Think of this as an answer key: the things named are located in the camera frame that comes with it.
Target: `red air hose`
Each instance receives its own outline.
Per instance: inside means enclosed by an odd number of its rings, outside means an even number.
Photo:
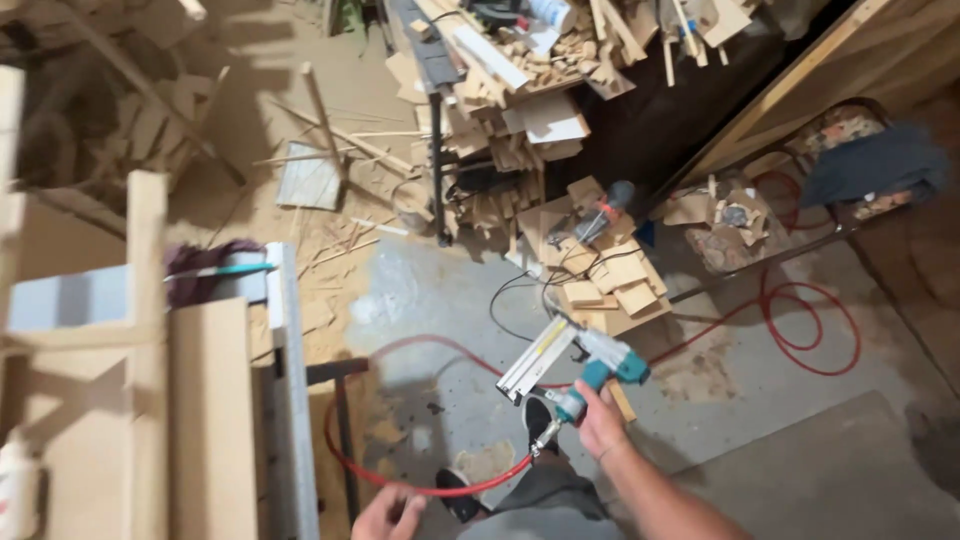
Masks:
[[[790,191],[790,196],[792,196],[793,198],[797,199],[800,197],[801,190],[797,182],[792,178],[790,178],[788,175],[783,174],[779,171],[768,171],[766,173],[763,173],[757,176],[756,178],[754,178],[754,185],[760,185],[763,182],[767,182],[771,180],[776,180],[786,185],[787,189]],[[799,209],[793,209],[790,212],[784,215],[778,215],[777,217],[778,219],[780,219],[780,221],[783,223],[783,226],[787,229],[789,233],[792,233],[794,231],[800,231],[800,230],[816,229],[818,227],[822,227],[827,223],[829,223],[829,220],[828,220],[823,223],[818,223],[813,225],[798,225],[797,221],[800,218]],[[794,356],[793,353],[791,353],[791,351],[794,351],[794,352],[812,351],[817,346],[819,346],[820,342],[824,338],[824,325],[823,325],[823,322],[820,320],[820,315],[817,313],[816,308],[810,302],[800,298],[799,296],[795,296],[795,295],[783,292],[783,289],[786,289],[789,287],[807,288],[807,289],[816,291],[822,294],[825,298],[827,298],[827,300],[829,300],[832,304],[837,306],[838,309],[840,309],[840,312],[843,313],[844,317],[847,318],[847,321],[850,323],[851,329],[853,331],[853,343],[854,343],[853,356],[850,360],[850,363],[848,363],[846,366],[835,371],[825,371],[825,370],[820,370],[812,366],[809,366],[807,364],[804,364],[802,361],[800,361],[799,358],[797,358],[796,356]],[[773,301],[777,298],[796,302],[800,307],[806,310],[806,312],[813,317],[813,321],[817,325],[817,335],[813,339],[812,343],[810,343],[809,345],[797,345],[796,343],[793,343],[790,340],[788,340],[786,337],[783,336],[783,334],[780,333],[779,330],[777,330],[777,326],[774,323],[773,312],[771,309]],[[760,307],[760,312],[763,314],[763,320],[767,325],[767,330],[770,331],[770,335],[773,336],[774,342],[777,343],[777,346],[780,348],[783,354],[786,355],[786,357],[790,358],[792,362],[804,368],[806,371],[809,371],[810,373],[815,373],[817,375],[822,375],[825,377],[836,377],[838,375],[843,375],[849,372],[860,360],[860,346],[861,346],[860,329],[857,327],[856,323],[853,321],[853,317],[850,315],[850,312],[847,311],[847,308],[844,307],[844,305],[840,302],[840,299],[833,296],[822,287],[819,287],[811,283],[804,283],[804,282],[781,283],[775,286],[774,288],[772,288],[768,292],[767,291],[767,270],[764,270],[763,273],[760,275],[760,294],[756,298],[754,298],[753,300],[744,302],[743,304],[735,307],[731,311],[727,312],[723,317],[716,320],[715,322],[710,324],[708,327],[698,332],[693,337],[687,339],[685,342],[681,343],[680,345],[677,345],[676,347],[673,347],[672,349],[666,351],[662,355],[656,356],[648,360],[647,364],[650,366],[654,366],[670,358],[672,355],[688,347],[694,341],[707,335],[711,331],[716,330],[717,327],[723,325],[725,322],[730,320],[731,317],[734,317],[734,315],[736,315],[740,311],[743,311],[747,307],[750,307],[753,305],[757,305]],[[392,353],[393,351],[396,351],[398,349],[407,347],[408,345],[412,345],[414,343],[438,343],[441,345],[445,345],[446,347],[449,347],[450,349],[453,349],[458,353],[473,360],[473,362],[476,363],[478,366],[496,375],[497,377],[503,376],[502,372],[500,372],[499,370],[491,366],[489,363],[484,361],[482,358],[480,358],[480,356],[477,356],[471,351],[469,351],[463,345],[457,343],[456,341],[448,337],[443,337],[441,335],[434,335],[429,333],[413,335],[410,337],[404,337],[403,339],[399,339],[397,341],[394,341],[393,343],[389,343],[381,347],[380,349],[377,349],[375,352],[373,352],[370,355],[370,360],[374,362],[379,361],[382,359],[383,356],[388,355],[389,353]],[[564,388],[569,386],[570,384],[572,384],[572,382],[541,384],[540,386],[544,388]],[[331,401],[329,407],[326,409],[326,414],[324,417],[324,439],[326,440],[326,447],[330,450],[330,452],[334,455],[334,457],[336,457],[337,460],[340,461],[340,463],[344,467],[347,467],[348,469],[350,469],[358,477],[365,479],[367,481],[370,481],[377,485],[386,485],[387,483],[391,483],[390,480],[381,477],[377,473],[364,469],[360,465],[357,465],[353,461],[350,461],[343,454],[341,454],[336,447],[334,447],[333,438],[330,436],[330,428],[331,428],[331,425],[333,424],[333,411],[335,407],[336,407],[336,402]],[[501,483],[515,477],[521,471],[523,471],[523,469],[526,468],[527,465],[530,464],[531,460],[532,458],[528,454],[525,457],[523,457],[523,459],[521,459],[516,465],[514,465],[513,468],[511,468],[506,473],[503,473],[498,477],[494,477],[492,479],[489,479],[480,483],[476,483],[464,488],[439,489],[439,488],[432,488],[432,487],[417,487],[417,486],[411,486],[411,487],[413,487],[417,491],[417,493],[420,493],[421,495],[430,496],[430,497],[460,497],[463,495],[473,495],[476,493],[480,493],[481,491],[492,489],[500,485]]]

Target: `hand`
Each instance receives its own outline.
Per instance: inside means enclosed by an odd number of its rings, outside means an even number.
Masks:
[[[351,540],[410,540],[420,524],[426,498],[414,488],[390,484],[376,494],[357,521]]]
[[[605,385],[598,396],[582,380],[573,382],[573,387],[587,401],[587,412],[577,427],[580,431],[580,442],[594,459],[620,444],[629,444],[627,433],[623,430],[623,415],[613,400],[610,390]]]

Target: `shoe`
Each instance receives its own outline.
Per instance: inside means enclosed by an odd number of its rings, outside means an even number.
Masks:
[[[542,401],[533,396],[527,398],[527,403],[523,404],[523,427],[527,430],[529,436],[527,448],[533,446],[534,441],[546,431],[551,421],[553,421],[553,415],[550,414],[550,409]],[[556,439],[551,439],[543,449],[560,455],[560,446]]]
[[[441,489],[455,489],[468,487],[470,485],[470,483],[467,481],[467,478],[464,477],[463,474],[449,467],[444,467],[440,471],[437,471],[435,481],[437,487]],[[443,503],[444,507],[446,507],[446,509],[453,514],[453,517],[457,518],[457,521],[460,523],[466,523],[470,521],[477,515],[477,512],[485,509],[479,501],[470,495],[462,495],[460,497],[444,497],[440,499],[440,502]]]

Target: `teal nail gun handle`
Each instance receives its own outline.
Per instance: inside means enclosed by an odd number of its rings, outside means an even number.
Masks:
[[[626,343],[593,329],[585,330],[578,341],[590,353],[580,379],[597,392],[611,374],[624,383],[640,384],[650,377],[647,363]],[[576,422],[586,407],[584,397],[571,386],[557,402],[557,418],[561,422]]]

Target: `white container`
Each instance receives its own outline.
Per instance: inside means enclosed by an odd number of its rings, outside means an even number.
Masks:
[[[530,12],[561,34],[569,32],[577,22],[577,13],[564,0],[530,0]]]
[[[23,434],[13,428],[0,448],[0,540],[21,540],[36,533],[39,480],[39,466],[31,459]]]

